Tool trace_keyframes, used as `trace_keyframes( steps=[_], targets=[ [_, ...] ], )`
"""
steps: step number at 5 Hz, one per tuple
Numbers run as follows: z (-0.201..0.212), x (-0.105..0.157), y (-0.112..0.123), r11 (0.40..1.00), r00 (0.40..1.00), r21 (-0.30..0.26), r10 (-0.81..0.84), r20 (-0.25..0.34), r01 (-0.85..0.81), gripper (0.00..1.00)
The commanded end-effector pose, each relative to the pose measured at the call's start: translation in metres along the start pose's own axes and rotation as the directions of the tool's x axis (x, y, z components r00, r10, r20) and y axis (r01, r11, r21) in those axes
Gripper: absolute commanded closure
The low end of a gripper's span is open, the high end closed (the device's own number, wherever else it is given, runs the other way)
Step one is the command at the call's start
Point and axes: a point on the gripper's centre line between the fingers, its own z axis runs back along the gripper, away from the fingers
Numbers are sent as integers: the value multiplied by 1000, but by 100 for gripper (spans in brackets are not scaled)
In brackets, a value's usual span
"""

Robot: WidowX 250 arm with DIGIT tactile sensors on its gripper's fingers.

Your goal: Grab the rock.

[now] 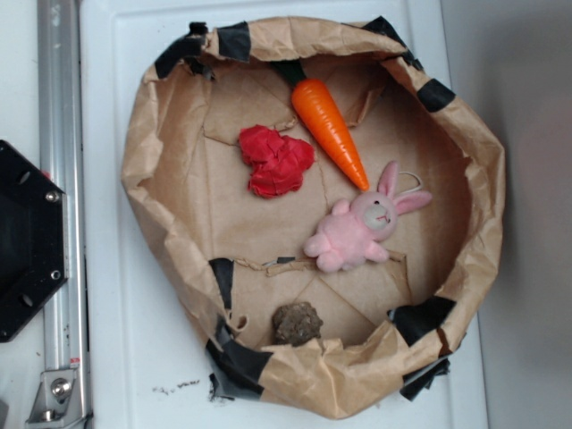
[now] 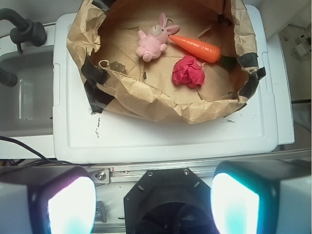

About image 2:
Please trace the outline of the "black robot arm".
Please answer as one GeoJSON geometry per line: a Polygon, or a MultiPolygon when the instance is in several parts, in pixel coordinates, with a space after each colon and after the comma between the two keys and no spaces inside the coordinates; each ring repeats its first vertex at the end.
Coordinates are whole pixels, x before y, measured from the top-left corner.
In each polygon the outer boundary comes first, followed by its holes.
{"type": "MultiPolygon", "coordinates": [[[[123,199],[128,234],[309,234],[312,164],[223,161],[211,185],[188,168],[149,170],[123,199]]],[[[100,204],[81,166],[4,167],[3,234],[89,234],[100,204]]]]}

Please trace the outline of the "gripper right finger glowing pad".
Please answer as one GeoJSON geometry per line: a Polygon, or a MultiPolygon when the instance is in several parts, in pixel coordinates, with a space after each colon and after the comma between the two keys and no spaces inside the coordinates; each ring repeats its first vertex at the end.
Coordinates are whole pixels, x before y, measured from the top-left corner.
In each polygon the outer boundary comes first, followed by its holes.
{"type": "Polygon", "coordinates": [[[310,234],[312,164],[223,161],[211,183],[211,209],[222,234],[310,234]]]}

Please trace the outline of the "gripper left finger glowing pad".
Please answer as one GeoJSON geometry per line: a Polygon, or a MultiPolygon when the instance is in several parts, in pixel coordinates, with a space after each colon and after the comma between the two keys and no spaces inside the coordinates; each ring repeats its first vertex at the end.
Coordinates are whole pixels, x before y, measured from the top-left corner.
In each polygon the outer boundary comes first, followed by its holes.
{"type": "Polygon", "coordinates": [[[96,188],[82,166],[1,167],[2,234],[89,234],[96,188]]]}

